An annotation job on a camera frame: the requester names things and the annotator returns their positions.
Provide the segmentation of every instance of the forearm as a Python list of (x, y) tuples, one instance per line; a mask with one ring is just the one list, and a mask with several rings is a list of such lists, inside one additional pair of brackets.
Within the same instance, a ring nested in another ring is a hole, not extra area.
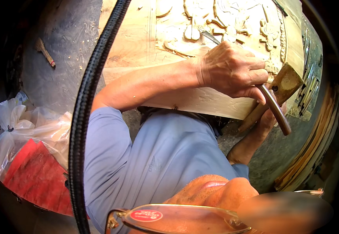
[(161, 93), (199, 87), (197, 66), (196, 59), (187, 59), (125, 74), (106, 85), (95, 96), (92, 111), (110, 106), (123, 112)]
[(263, 141), (266, 139), (271, 128), (257, 124), (254, 128), (227, 154), (227, 159), (230, 164), (245, 164), (247, 165), (254, 152), (260, 147)]

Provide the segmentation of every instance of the light blue shirt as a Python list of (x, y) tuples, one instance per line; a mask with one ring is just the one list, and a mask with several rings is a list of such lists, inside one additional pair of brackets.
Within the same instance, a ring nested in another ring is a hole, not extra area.
[[(229, 164), (208, 123), (160, 110), (145, 121), (132, 144), (119, 110), (103, 107), (91, 114), (84, 193), (87, 213), (99, 232), (104, 233), (110, 209), (162, 203), (203, 175), (248, 179), (248, 167)], [(118, 221), (111, 233), (128, 233)]]

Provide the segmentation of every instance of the red sticker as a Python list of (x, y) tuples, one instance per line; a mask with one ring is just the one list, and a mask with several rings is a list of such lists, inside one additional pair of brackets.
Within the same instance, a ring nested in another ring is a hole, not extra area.
[(139, 222), (154, 222), (163, 218), (163, 214), (156, 210), (136, 210), (130, 217)]

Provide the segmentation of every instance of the eyeglass frame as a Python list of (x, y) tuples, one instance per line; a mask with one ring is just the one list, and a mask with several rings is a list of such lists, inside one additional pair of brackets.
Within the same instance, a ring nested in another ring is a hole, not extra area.
[[(324, 188), (319, 188), (318, 190), (298, 190), (298, 191), (294, 191), (294, 192), (302, 192), (302, 193), (307, 193), (307, 194), (311, 194), (314, 196), (317, 196), (319, 198), (322, 198), (322, 196), (324, 195)], [(148, 205), (156, 205), (156, 206), (160, 206), (160, 205), (171, 205), (171, 206), (178, 206), (178, 207), (197, 207), (197, 208), (208, 208), (208, 209), (215, 209), (215, 210), (223, 210), (223, 211), (227, 211), (228, 213), (233, 213), (237, 216), (237, 213), (231, 210), (227, 210), (227, 209), (223, 209), (223, 208), (218, 208), (218, 207), (212, 207), (212, 206), (195, 206), (195, 205), (180, 205), (180, 204), (146, 204), (146, 205), (141, 205), (141, 206), (137, 206), (135, 208), (132, 209), (124, 209), (124, 208), (116, 208), (116, 209), (112, 209), (108, 212), (107, 214), (107, 221), (106, 221), (106, 227), (105, 227), (105, 233), (107, 232), (108, 229), (114, 229), (116, 227), (119, 226), (119, 223), (116, 221), (116, 219), (114, 218), (114, 214), (117, 215), (118, 218), (122, 218), (123, 216), (125, 216), (128, 212), (130, 212), (131, 210), (135, 210), (144, 206), (148, 206)], [(126, 222), (124, 220), (122, 220), (123, 224), (126, 225), (127, 227), (130, 227), (132, 229), (135, 229), (137, 231), (141, 231), (147, 234), (168, 234), (170, 232), (157, 232), (157, 231), (153, 231), (153, 230), (149, 230), (149, 229), (143, 229), (141, 227), (135, 226), (134, 224), (131, 224), (129, 222)], [(244, 233), (247, 231), (250, 231), (251, 227), (248, 227), (248, 229), (246, 230), (240, 230), (240, 231), (235, 231), (235, 232), (231, 232), (230, 234), (239, 234), (239, 233)]]

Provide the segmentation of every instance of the white plastic bag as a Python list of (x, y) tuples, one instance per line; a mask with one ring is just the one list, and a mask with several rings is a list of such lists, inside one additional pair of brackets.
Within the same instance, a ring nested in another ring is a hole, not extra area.
[(27, 107), (19, 103), (14, 98), (0, 103), (0, 180), (29, 139), (42, 141), (67, 170), (72, 115), (69, 112), (59, 115), (44, 107), (25, 111)]

